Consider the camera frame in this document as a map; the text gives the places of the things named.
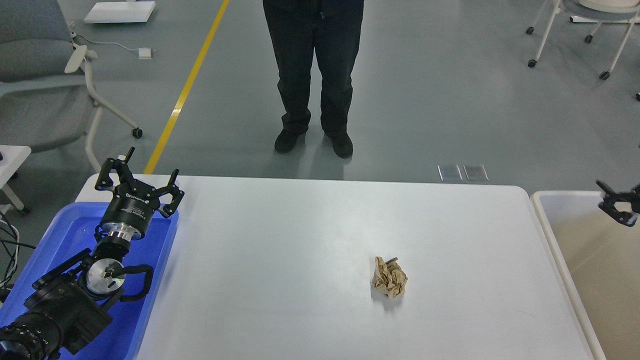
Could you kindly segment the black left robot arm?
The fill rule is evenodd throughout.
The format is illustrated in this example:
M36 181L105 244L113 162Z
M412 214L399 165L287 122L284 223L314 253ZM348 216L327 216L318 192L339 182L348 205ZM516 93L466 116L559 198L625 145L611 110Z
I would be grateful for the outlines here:
M3 360L57 360L62 349L77 354L112 323L109 310L116 303L151 292L156 266L125 265L125 257L146 237L154 214L167 219L178 212L185 192L176 183L178 169L162 187L135 178L129 167L134 150L103 162L94 189L112 198L94 228L96 245L32 283L26 311L1 328Z

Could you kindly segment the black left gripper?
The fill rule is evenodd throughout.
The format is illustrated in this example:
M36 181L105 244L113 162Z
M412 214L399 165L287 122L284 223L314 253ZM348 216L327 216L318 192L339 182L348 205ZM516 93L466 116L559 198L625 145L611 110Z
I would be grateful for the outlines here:
M129 162L135 152L131 146L123 159L107 158L98 173L94 189L112 192L112 199L100 220L100 229L109 236L124 240L140 240L145 237L154 212L168 219L176 214L185 192L176 184L179 169L172 171L167 184L155 188L136 181ZM114 185L111 174L116 173L119 185ZM169 203L162 204L163 196L170 196Z

